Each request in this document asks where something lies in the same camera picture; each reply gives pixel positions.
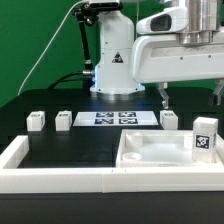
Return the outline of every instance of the black tabletop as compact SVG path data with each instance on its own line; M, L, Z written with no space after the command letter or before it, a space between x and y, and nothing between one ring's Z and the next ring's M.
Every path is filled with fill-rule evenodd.
M219 119L224 137L224 102L210 106L212 90L169 88L179 130L192 130L199 117ZM0 109L0 152L17 135L28 135L30 151L19 168L114 167L122 129L162 129L158 126L71 127L56 132L59 111L153 111L159 121L162 99L154 88L145 97L110 102L89 97L83 89L31 90ZM41 132L28 133L26 118L45 111ZM0 195L0 223L223 223L224 192L143 192L114 194Z

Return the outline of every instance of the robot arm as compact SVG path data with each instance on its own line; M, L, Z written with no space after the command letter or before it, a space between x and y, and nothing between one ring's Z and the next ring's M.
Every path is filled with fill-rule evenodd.
M222 1L160 2L171 7L137 24L137 31L145 36L139 37L132 48L134 80L162 83L161 87L170 81L219 79L214 91L214 99L218 99L214 104L219 105L224 92Z

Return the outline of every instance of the warning label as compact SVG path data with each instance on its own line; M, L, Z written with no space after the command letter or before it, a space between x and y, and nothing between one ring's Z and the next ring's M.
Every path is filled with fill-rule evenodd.
M115 55L112 63L124 63L124 61L123 61L119 52L117 52L117 54Z

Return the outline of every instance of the white block with marker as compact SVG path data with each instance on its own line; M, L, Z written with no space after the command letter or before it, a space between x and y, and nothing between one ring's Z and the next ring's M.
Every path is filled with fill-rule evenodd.
M72 125L72 112L60 111L55 118L56 131L69 131Z
M160 111L160 124L164 130L177 130L178 117L172 110Z
M194 161L214 162L216 153L216 138L218 119L198 117L193 126Z
M26 119L27 131L41 131L45 124L45 112L34 111Z

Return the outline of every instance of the green backdrop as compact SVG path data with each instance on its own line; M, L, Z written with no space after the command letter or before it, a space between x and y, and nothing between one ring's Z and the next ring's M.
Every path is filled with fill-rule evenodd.
M0 12L0 106L16 97L24 78L39 58L74 0L1 0ZM153 0L140 3L140 19L162 10ZM125 4L122 12L136 21L136 4ZM99 60L98 27L87 28L91 57ZM83 69L83 52L76 18L69 16L23 91L47 88L70 72ZM211 81L179 82L175 86L213 87ZM81 88L66 83L59 88Z

